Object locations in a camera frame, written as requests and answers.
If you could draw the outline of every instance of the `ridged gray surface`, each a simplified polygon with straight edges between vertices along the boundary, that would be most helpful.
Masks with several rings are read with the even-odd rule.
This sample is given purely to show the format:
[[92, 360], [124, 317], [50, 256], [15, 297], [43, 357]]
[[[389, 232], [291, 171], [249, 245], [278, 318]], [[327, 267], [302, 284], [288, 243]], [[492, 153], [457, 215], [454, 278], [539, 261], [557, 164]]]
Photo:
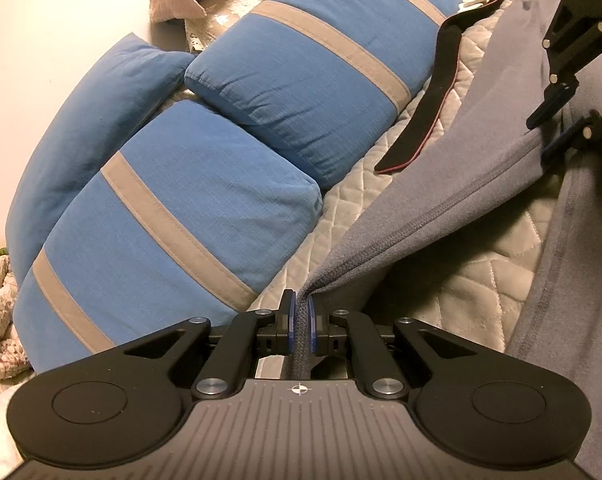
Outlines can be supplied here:
[[230, 399], [197, 404], [171, 441], [135, 462], [91, 471], [26, 462], [10, 479], [584, 480], [587, 476], [567, 462], [527, 472], [466, 464], [427, 440], [401, 403], [365, 397], [351, 380], [248, 380]]

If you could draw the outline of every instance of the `crosshair marking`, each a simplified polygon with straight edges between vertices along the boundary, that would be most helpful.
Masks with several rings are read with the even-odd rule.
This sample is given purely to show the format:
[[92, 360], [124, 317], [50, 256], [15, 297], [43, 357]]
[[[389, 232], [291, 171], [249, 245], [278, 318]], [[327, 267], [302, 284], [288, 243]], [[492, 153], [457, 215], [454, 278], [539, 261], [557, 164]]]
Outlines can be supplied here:
[[307, 386], [303, 386], [303, 384], [301, 384], [301, 383], [296, 384], [292, 388], [288, 388], [288, 390], [291, 390], [294, 394], [297, 394], [298, 396], [301, 396], [303, 394], [308, 393], [311, 389], [312, 388], [308, 388]]

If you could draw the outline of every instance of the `black belt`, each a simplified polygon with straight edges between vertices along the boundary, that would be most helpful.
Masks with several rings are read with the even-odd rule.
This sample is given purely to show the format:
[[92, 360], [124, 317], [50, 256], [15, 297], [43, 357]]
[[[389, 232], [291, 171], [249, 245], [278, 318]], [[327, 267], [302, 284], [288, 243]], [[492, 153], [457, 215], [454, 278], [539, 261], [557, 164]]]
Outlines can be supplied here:
[[408, 125], [375, 166], [377, 173], [402, 170], [419, 156], [426, 141], [430, 138], [446, 97], [456, 81], [463, 33], [467, 28], [499, 9], [502, 1], [490, 0], [483, 7], [460, 12], [443, 22], [437, 34], [430, 86], [416, 107]]

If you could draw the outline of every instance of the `bed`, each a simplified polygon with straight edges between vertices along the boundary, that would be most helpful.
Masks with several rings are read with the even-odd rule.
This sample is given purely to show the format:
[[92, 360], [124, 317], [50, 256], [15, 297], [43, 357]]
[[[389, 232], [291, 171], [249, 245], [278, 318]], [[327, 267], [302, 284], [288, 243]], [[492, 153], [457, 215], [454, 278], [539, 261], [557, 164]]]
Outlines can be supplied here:
[[[191, 50], [203, 50], [259, 1], [204, 0], [202, 5], [207, 17], [196, 22], [186, 20]], [[494, 15], [464, 33], [456, 83], [425, 149], [441, 138], [452, 124], [480, 66], [492, 31], [511, 2], [506, 0]], [[299, 290], [331, 247], [392, 182], [391, 174], [376, 174], [373, 167], [410, 120], [423, 93], [424, 90], [415, 97], [396, 124], [350, 173], [325, 194], [323, 212], [315, 229], [252, 303], [251, 310], [276, 309], [285, 288]], [[179, 89], [156, 114], [185, 99], [196, 100], [197, 97], [186, 89]], [[549, 176], [492, 214], [422, 251], [416, 260], [411, 259], [409, 269], [401, 267], [402, 262], [396, 264], [397, 276], [400, 272], [417, 273], [421, 289], [401, 302], [396, 298], [373, 297], [373, 300], [379, 299], [383, 308], [370, 314], [377, 322], [412, 316], [504, 351], [530, 290], [560, 185], [560, 175]], [[258, 373], [263, 377], [278, 376], [280, 363], [278, 358], [262, 360]], [[22, 461], [7, 428], [6, 408], [23, 379], [13, 381], [17, 382], [14, 385], [0, 385], [0, 478]]]

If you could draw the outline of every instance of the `blue cushion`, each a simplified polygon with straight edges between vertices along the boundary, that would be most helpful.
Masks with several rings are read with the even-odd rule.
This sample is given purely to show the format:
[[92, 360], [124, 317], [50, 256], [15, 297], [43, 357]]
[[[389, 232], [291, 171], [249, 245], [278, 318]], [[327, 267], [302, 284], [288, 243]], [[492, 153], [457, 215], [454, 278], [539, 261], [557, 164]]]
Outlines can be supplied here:
[[[439, 25], [409, 0], [266, 0], [300, 9], [363, 47], [414, 96]], [[441, 19], [460, 0], [428, 0]], [[188, 67], [186, 85], [327, 189], [396, 120], [386, 92], [343, 57], [257, 6]]]
[[12, 200], [6, 238], [19, 285], [68, 204], [183, 83], [192, 59], [129, 34], [81, 79], [34, 150]]
[[[169, 229], [178, 223], [196, 238], [254, 293], [250, 301], [231, 308], [168, 254], [144, 227], [147, 216], [135, 216], [133, 193], [124, 205], [109, 169], [121, 158], [174, 216]], [[91, 179], [52, 229], [44, 253], [76, 308], [105, 340], [122, 344], [192, 316], [227, 323], [279, 272], [320, 211], [318, 186], [302, 171], [204, 105], [182, 101]], [[38, 272], [40, 259], [14, 309], [37, 372], [104, 349], [81, 340], [84, 327], [50, 296], [54, 283]]]

